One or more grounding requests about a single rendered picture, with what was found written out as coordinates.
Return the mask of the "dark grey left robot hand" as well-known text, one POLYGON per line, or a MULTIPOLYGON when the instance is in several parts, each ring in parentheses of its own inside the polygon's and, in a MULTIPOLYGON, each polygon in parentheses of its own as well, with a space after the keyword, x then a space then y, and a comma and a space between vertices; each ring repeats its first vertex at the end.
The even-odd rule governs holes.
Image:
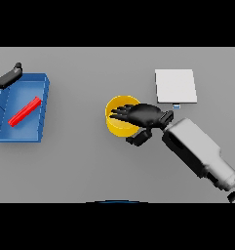
POLYGON ((21 63, 17 62, 15 66, 0 77, 0 89, 6 89, 22 77, 21 63))

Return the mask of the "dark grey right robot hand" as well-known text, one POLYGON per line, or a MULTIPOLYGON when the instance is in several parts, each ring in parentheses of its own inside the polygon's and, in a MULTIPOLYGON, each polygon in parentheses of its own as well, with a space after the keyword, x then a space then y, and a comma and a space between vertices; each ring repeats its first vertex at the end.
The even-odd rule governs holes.
POLYGON ((128 137, 126 142, 141 146, 152 137, 152 130, 158 128, 164 130, 174 119, 172 110, 162 111, 152 104, 125 104, 111 110, 111 118, 128 122, 132 125, 143 128, 143 131, 135 137, 128 137))

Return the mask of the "yellow bowl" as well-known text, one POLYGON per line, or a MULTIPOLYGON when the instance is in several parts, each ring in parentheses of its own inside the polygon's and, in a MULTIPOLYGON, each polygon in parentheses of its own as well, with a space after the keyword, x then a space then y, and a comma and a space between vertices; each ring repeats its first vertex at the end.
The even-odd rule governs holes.
POLYGON ((111 110, 124 104, 138 104, 139 100, 133 96, 116 96, 105 107, 105 123, 110 133, 117 137, 130 137, 138 131, 138 126, 130 123, 110 118, 111 110))

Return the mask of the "red beaker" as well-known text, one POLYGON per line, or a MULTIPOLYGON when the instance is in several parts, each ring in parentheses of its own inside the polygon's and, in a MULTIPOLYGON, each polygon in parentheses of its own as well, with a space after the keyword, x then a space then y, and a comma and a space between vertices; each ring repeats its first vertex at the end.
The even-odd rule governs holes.
POLYGON ((35 110, 42 103, 39 97, 35 97, 32 101, 30 101, 27 105, 25 105, 22 109, 20 109, 15 115, 13 115, 8 124, 11 127, 15 127, 18 125, 27 115, 29 115, 33 110, 35 110))

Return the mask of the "pale square measuring scale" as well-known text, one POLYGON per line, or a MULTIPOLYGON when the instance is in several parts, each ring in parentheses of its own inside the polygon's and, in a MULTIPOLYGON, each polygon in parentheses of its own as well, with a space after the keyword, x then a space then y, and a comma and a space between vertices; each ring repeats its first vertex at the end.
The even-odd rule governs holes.
POLYGON ((192 69, 156 69, 158 104, 196 104, 197 92, 192 69))

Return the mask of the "blue tray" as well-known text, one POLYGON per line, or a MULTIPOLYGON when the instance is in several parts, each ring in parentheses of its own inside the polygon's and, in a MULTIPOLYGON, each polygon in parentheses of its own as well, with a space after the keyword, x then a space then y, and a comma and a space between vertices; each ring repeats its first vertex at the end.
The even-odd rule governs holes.
POLYGON ((41 142, 49 87, 46 73, 24 73, 17 82, 0 91, 0 143, 41 142), (12 127, 9 120, 36 97, 41 104, 12 127))

